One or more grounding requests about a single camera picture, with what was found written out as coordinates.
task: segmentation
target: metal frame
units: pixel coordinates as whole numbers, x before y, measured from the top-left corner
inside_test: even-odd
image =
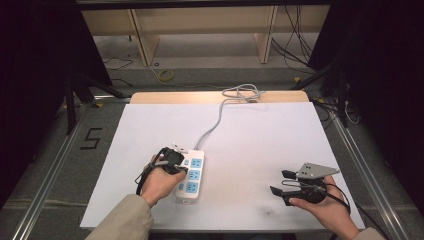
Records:
[[[62,169],[63,164],[68,157],[68,154],[71,150],[73,143],[75,142],[76,137],[81,129],[81,126],[87,116],[91,104],[83,104],[80,109],[79,120],[76,123],[73,131],[66,136],[62,146],[57,153],[52,166],[50,167],[46,177],[43,180],[40,188],[38,189],[34,199],[31,202],[31,205],[28,207],[25,215],[19,222],[15,234],[13,235],[13,240],[15,239],[28,239],[32,228],[34,227],[38,216],[43,209],[43,205],[50,194],[53,185],[56,182],[57,177],[59,176],[60,170]]]
[[[331,115],[333,118],[336,117],[334,113],[331,113]],[[346,145],[346,148],[349,151],[349,154],[352,157],[352,160],[355,163],[355,166],[358,169],[371,198],[373,199],[381,217],[392,235],[392,238],[400,240],[409,239],[406,230],[400,222],[399,216],[378,184],[378,181],[375,179],[366,159],[350,134],[349,129],[345,128],[337,118],[334,120],[334,125],[342,137],[342,140]]]
[[[55,2],[38,0],[39,6],[74,6],[74,1]],[[194,7],[248,7],[282,5],[333,5],[359,4],[353,0],[77,0],[80,10],[147,9],[147,8],[194,8]]]

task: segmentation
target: power cord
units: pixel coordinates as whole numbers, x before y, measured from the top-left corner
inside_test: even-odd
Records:
[[[232,95],[232,94],[228,94],[229,91],[236,91],[236,95]],[[243,95],[240,91],[252,91],[253,95],[252,96],[245,96]],[[247,103],[251,102],[251,101],[255,101],[256,99],[259,99],[260,96],[265,93],[265,91],[259,91],[255,85],[253,84],[242,84],[233,88],[228,88],[222,91],[222,95],[227,97],[227,99],[225,99],[224,101],[221,102],[220,106],[219,106],[219,116],[218,116],[218,120],[215,123],[215,125],[209,129],[208,131],[206,131],[197,141],[196,146],[194,147],[194,150],[198,150],[199,149],[199,145],[202,142],[203,138],[210,134],[213,130],[215,130],[215,128],[219,125],[219,123],[221,122],[221,118],[222,118],[222,108],[224,107],[224,104],[227,101],[231,101],[231,100],[244,100]]]

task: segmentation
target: tripod leg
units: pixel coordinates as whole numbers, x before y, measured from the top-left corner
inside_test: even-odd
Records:
[[[115,96],[117,98],[131,98],[131,95],[123,94],[123,93],[121,93],[119,91],[116,91],[115,89],[113,89],[113,88],[111,88],[109,86],[106,86],[105,84],[100,83],[96,79],[94,79],[94,78],[92,78],[90,76],[87,76],[85,74],[76,74],[76,77],[79,80],[83,81],[84,83],[91,84],[91,85],[93,85],[95,87],[98,87],[99,89],[101,89],[101,90],[103,90],[103,91],[105,91],[107,93],[110,93],[110,94],[112,94],[113,96]]]

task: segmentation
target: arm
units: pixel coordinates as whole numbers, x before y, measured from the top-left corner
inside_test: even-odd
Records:
[[[331,176],[324,177],[324,182],[327,184],[336,185],[333,177]],[[335,197],[343,199],[342,193],[334,186],[327,185],[327,191]],[[356,227],[355,223],[353,223],[352,219],[350,218],[347,209],[332,198],[326,197],[322,202],[318,204],[312,204],[303,199],[297,198],[291,198],[289,201],[293,206],[302,208],[312,213],[325,228],[337,234],[337,236],[343,240],[383,239],[377,233],[377,231],[372,231],[373,229],[367,229],[363,233],[360,233],[359,229]]]
[[[150,208],[168,196],[185,175],[184,171],[169,175],[162,168],[155,168],[147,177],[141,196],[126,196],[86,239],[147,239],[153,225]]]

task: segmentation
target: hand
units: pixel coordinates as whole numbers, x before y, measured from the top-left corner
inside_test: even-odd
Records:
[[[186,173],[181,171],[177,174],[170,175],[161,167],[156,167],[149,174],[146,182],[143,184],[141,197],[146,200],[150,208],[156,205],[156,203],[169,195],[172,189],[185,178]]]
[[[332,176],[325,176],[324,182],[336,184]],[[343,200],[342,193],[334,186],[327,185],[327,192]],[[353,239],[359,233],[347,209],[330,197],[326,197],[318,204],[298,198],[290,198],[289,201],[293,206],[312,213],[325,228],[337,234],[341,239]]]

